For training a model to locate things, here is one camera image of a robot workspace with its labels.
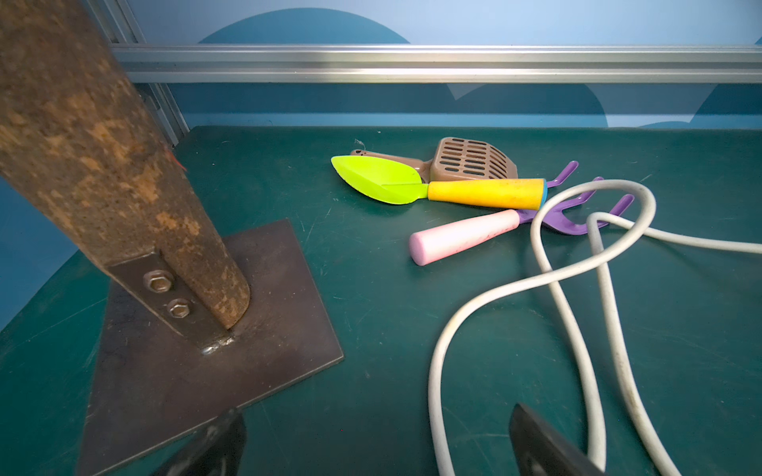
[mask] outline scoop handle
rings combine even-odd
[[[429,200],[493,208],[539,210],[547,195],[544,178],[458,180],[428,186]]]
[[[399,155],[380,154],[378,152],[371,152],[371,151],[362,150],[362,149],[355,149],[352,152],[350,152],[349,155],[365,155],[369,157],[385,158],[390,161],[399,162],[400,164],[409,165],[410,167],[413,167],[415,171],[418,172],[419,175],[421,175],[421,178],[423,179],[425,184],[427,184],[429,181],[431,161],[424,162],[417,158],[400,157]]]
[[[516,210],[476,216],[410,235],[410,256],[418,266],[467,250],[519,225]]]

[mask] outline white power cord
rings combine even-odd
[[[553,270],[548,261],[543,248],[543,242],[540,237],[540,229],[543,219],[548,212],[562,201],[579,195],[580,193],[591,190],[622,190],[632,193],[641,202],[642,208],[638,219],[635,222],[623,219],[619,216],[609,213],[595,212],[588,216],[588,236],[590,238],[593,256],[578,263],[571,264],[558,270]],[[450,345],[458,327],[476,310],[496,299],[504,298],[528,289],[548,285],[553,300],[559,308],[562,321],[566,332],[569,335],[571,348],[574,352],[577,367],[579,369],[582,391],[585,402],[585,410],[588,416],[588,458],[603,471],[606,467],[606,427],[604,424],[604,411],[598,394],[598,387],[590,361],[588,349],[584,344],[584,339],[577,326],[574,313],[564,295],[559,281],[565,280],[578,274],[586,273],[597,268],[598,283],[600,286],[601,300],[604,305],[604,318],[606,329],[611,344],[613,360],[616,366],[616,378],[620,384],[620,390],[625,395],[625,402],[630,418],[634,423],[641,441],[648,454],[651,456],[654,464],[663,476],[680,476],[680,472],[664,449],[654,430],[651,421],[648,418],[643,403],[640,400],[638,389],[635,384],[635,378],[632,376],[632,370],[627,358],[627,351],[622,335],[622,327],[619,320],[619,312],[616,309],[616,298],[614,296],[611,276],[607,263],[613,258],[619,256],[627,248],[632,246],[643,236],[657,238],[670,243],[686,244],[699,248],[711,248],[725,251],[740,251],[744,253],[762,254],[762,244],[739,243],[734,241],[708,240],[705,238],[694,238],[674,233],[662,232],[649,228],[651,221],[656,213],[656,199],[651,191],[641,184],[629,180],[601,180],[589,182],[576,187],[564,190],[553,198],[537,213],[532,221],[530,237],[532,249],[543,274],[532,276],[523,280],[518,280],[498,288],[490,289],[487,292],[476,296],[468,301],[462,308],[453,315],[447,322],[442,334],[434,348],[434,355],[431,358],[431,368],[429,370],[428,382],[428,403],[429,420],[431,422],[431,436],[434,440],[434,452],[437,456],[437,467],[441,476],[454,476],[453,462],[450,459],[450,449],[447,446],[447,435],[444,429],[444,419],[442,415],[442,368],[444,357],[447,353],[447,347]],[[611,246],[604,249],[600,238],[600,231],[597,222],[609,222],[623,228],[629,228],[619,240]]]

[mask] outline plastic toy tool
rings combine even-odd
[[[460,137],[445,137],[430,161],[356,149],[350,155],[386,158],[413,167],[424,184],[431,181],[518,178],[516,165],[492,144]]]
[[[577,162],[570,163],[558,178],[548,182],[548,186],[554,187],[563,183],[576,167]],[[595,180],[603,180],[603,178],[596,177]],[[566,235],[586,234],[588,226],[572,222],[564,216],[563,210],[587,202],[594,193],[583,193],[577,198],[566,200],[553,207],[543,220],[543,225]],[[621,215],[627,210],[634,199],[635,197],[630,194],[623,196],[611,209],[610,213],[612,215]],[[410,256],[416,264],[425,266],[509,232],[522,223],[529,223],[534,219],[536,214],[537,212],[534,210],[505,210],[414,233],[411,235],[409,242]],[[603,228],[606,225],[607,223],[605,222],[599,222],[598,228]]]
[[[339,155],[333,157],[331,163],[341,178],[355,190],[394,205],[428,198],[493,208],[539,210],[548,193],[542,178],[435,181],[424,184],[414,168],[384,158]]]

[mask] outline hex nut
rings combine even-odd
[[[143,284],[150,291],[162,293],[172,289],[174,276],[166,270],[153,270],[143,275]]]
[[[191,302],[187,299],[172,299],[167,304],[167,310],[173,318],[182,319],[191,313]]]

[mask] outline green tabletop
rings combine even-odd
[[[244,411],[241,474],[435,474],[427,414],[431,353],[473,296],[538,272],[529,226],[416,266],[411,233],[490,210],[361,196],[329,158],[352,149],[430,158],[440,138],[498,147],[521,177],[566,187],[597,175],[642,182],[654,227],[762,241],[762,133],[641,129],[198,127],[179,160],[221,235],[288,218],[346,360]],[[608,209],[597,194],[583,210]],[[637,216],[637,205],[626,213]],[[604,240],[621,236],[610,227]],[[544,232],[554,267],[589,255],[586,237]],[[611,264],[642,399],[683,474],[762,472],[762,278],[758,256],[643,238]],[[610,474],[656,474],[626,415],[594,273],[563,283],[590,349],[606,414]],[[0,334],[0,474],[71,474],[108,279],[77,253]],[[516,474],[507,437],[522,401],[584,448],[575,364],[547,289],[499,300],[456,335],[442,400],[458,474]],[[119,470],[148,474],[182,441]]]

